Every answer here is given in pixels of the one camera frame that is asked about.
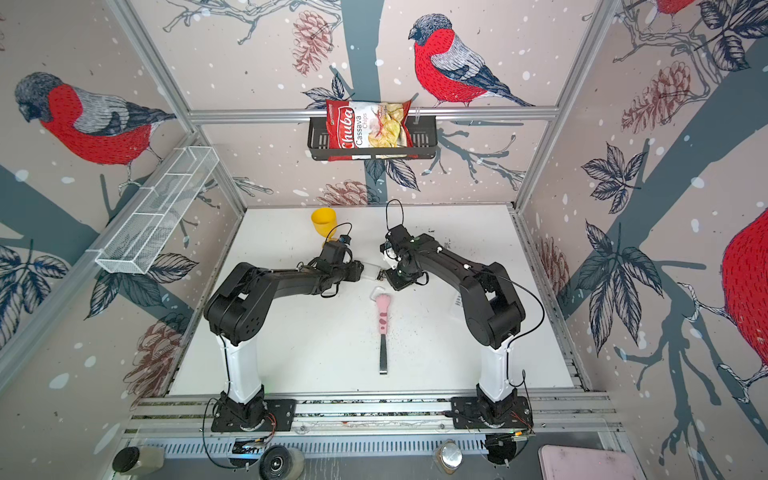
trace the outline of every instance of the pink handle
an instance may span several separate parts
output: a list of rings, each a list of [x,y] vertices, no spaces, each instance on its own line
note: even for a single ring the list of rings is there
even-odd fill
[[[386,335],[387,326],[389,324],[387,320],[387,309],[389,308],[389,295],[382,293],[376,297],[376,306],[379,308],[379,333]]]

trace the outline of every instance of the white wire basket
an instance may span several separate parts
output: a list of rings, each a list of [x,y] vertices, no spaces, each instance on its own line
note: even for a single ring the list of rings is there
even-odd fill
[[[109,273],[146,273],[219,163],[212,147],[176,150],[173,164],[109,240],[96,263]]]

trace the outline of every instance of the red bird breast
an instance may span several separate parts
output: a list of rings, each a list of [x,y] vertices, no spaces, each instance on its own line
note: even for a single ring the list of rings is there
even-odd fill
[[[75,155],[95,164],[127,165],[149,146],[151,125],[143,125],[115,136],[84,134],[74,127],[83,114],[77,93],[67,84],[48,95],[52,121],[40,123]]]
[[[430,59],[433,55],[447,52],[453,44],[454,35],[453,30],[442,28],[435,31],[423,47],[418,43],[415,44],[416,78],[419,79],[419,83],[422,84],[424,89],[434,95],[439,101],[467,103],[487,91],[451,80],[440,73]]]
[[[768,365],[768,210],[725,249],[723,291],[739,333]]]

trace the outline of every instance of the white table surface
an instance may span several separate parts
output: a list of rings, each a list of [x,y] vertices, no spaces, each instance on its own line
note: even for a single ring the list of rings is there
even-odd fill
[[[323,240],[309,208],[248,210],[224,262],[216,287],[239,262],[294,268],[317,256]],[[400,211],[389,208],[390,224]],[[353,224],[355,260],[384,266],[379,245],[386,233],[384,208],[336,208],[339,223]],[[505,205],[406,207],[411,235],[429,232],[444,246],[479,263],[499,262],[514,281],[538,294],[520,240]],[[379,374],[378,311],[369,295],[381,285],[392,295],[387,335],[388,375]],[[526,319],[541,318],[536,300],[518,289]],[[482,347],[463,319],[449,315],[456,291],[432,275],[427,286],[395,292],[373,280],[342,282],[332,299],[297,295],[273,301],[257,336],[258,370],[267,393],[451,392],[474,389]],[[515,361],[526,370],[528,388],[572,387],[550,323],[515,343]],[[217,395],[227,374],[216,338],[201,319],[171,395]]]

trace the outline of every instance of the red chip bag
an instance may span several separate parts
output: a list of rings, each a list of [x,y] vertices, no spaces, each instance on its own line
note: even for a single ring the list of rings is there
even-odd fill
[[[401,104],[371,101],[326,102],[328,148],[386,148],[412,147],[413,140],[406,128],[411,101]],[[398,158],[405,155],[376,155],[376,158]],[[330,157],[328,160],[369,159],[370,155]]]

